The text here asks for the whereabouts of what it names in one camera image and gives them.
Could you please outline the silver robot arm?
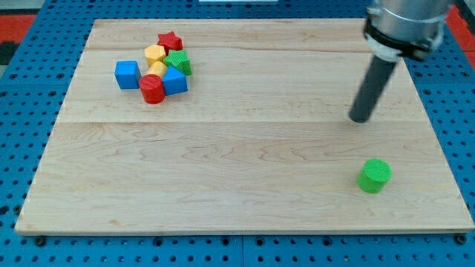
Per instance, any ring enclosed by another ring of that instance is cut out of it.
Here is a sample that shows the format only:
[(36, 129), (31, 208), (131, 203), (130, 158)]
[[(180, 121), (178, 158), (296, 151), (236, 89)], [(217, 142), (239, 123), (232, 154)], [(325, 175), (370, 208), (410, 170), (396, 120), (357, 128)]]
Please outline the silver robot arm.
[(366, 9), (364, 37), (387, 62), (425, 60), (442, 43), (451, 0), (373, 0)]

